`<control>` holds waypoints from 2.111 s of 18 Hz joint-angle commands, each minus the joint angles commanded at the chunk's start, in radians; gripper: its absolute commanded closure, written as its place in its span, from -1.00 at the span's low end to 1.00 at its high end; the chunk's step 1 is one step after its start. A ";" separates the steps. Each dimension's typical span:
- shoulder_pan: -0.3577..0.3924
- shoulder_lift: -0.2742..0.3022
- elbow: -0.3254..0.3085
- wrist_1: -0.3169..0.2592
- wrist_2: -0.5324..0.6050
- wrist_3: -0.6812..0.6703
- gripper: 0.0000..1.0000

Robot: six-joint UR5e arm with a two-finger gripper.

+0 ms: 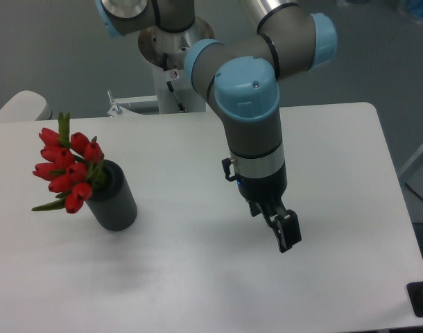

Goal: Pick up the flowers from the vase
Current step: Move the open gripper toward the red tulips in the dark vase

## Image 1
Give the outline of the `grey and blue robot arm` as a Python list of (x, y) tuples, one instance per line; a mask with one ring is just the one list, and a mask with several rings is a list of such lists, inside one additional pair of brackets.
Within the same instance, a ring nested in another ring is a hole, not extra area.
[(335, 57), (333, 21), (296, 1), (244, 1), (256, 32), (226, 45), (193, 1), (97, 1), (96, 7), (110, 35), (139, 34), (142, 56), (158, 69), (160, 112), (215, 112), (230, 150), (225, 177), (237, 183), (251, 215), (264, 217), (279, 250), (300, 242), (297, 214), (282, 202), (287, 178), (277, 83)]

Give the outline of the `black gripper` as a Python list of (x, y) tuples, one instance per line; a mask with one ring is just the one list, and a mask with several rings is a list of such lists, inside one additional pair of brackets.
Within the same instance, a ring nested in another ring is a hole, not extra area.
[(262, 213), (277, 238), (280, 253), (285, 253), (301, 242), (297, 214), (293, 210), (287, 210), (282, 202), (282, 195), (287, 187), (285, 164), (276, 172), (262, 178), (248, 178), (237, 173), (231, 176), (229, 158), (222, 160), (222, 165), (225, 179), (236, 181), (240, 194), (249, 204), (251, 216)]

